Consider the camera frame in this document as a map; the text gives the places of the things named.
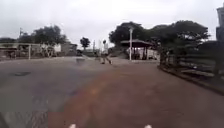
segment canopy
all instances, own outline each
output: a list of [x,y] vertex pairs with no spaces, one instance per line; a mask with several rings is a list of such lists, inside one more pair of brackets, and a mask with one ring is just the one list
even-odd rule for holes
[[[121,45],[130,47],[130,41],[129,40],[121,41]],[[139,40],[139,39],[133,39],[132,40],[132,47],[142,48],[142,47],[150,47],[152,45],[153,44],[150,43],[150,42],[145,42],[145,41],[142,41],[142,40]]]

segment person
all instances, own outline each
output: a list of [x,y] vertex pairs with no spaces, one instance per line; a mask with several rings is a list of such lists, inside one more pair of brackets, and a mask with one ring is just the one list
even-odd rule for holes
[[106,43],[106,40],[103,41],[103,51],[102,51],[102,54],[101,54],[101,57],[103,59],[103,62],[102,64],[105,64],[106,63],[106,60],[112,64],[112,61],[109,59],[109,51],[108,51],[108,44]]

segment sky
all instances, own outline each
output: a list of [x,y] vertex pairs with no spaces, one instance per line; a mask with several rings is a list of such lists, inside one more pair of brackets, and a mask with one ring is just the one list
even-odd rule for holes
[[216,39],[216,9],[222,6],[222,0],[0,0],[0,37],[17,38],[20,28],[32,33],[58,25],[72,43],[87,37],[98,45],[122,22],[149,29],[192,20],[208,27]]

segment white shirt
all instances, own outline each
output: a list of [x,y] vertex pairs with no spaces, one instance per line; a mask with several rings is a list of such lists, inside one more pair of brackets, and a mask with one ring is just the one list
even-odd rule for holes
[[107,43],[104,44],[104,46],[103,46],[103,53],[108,54],[108,44]]

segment road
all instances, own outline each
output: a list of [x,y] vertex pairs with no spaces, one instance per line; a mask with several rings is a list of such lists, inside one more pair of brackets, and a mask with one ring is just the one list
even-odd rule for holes
[[0,63],[0,112],[10,128],[44,128],[60,107],[98,73],[111,69],[76,58]]
[[223,128],[224,97],[157,69],[130,64],[102,73],[49,114],[49,128]]

